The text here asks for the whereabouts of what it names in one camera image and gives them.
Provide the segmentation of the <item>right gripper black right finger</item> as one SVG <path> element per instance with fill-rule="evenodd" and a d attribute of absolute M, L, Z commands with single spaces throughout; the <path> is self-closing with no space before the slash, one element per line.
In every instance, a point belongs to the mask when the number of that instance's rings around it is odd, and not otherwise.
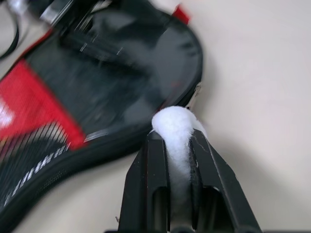
<path fill-rule="evenodd" d="M 190 143 L 198 186 L 192 225 L 198 233 L 260 233 L 261 228 L 228 163 L 195 130 Z"/>

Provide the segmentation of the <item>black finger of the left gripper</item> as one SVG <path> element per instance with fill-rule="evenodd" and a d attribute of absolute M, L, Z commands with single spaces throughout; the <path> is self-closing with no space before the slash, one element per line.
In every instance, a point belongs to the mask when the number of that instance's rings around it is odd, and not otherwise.
<path fill-rule="evenodd" d="M 126 39 L 149 42 L 151 24 L 127 14 L 88 14 L 59 23 L 59 43 L 98 63 L 150 74 L 151 66 L 126 44 Z"/>

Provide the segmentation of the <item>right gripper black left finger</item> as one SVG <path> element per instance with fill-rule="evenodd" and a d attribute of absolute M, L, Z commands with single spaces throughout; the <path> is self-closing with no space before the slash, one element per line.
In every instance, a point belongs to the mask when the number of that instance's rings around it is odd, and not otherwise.
<path fill-rule="evenodd" d="M 170 230 L 170 179 L 164 140 L 150 132 L 125 179 L 118 232 Z"/>

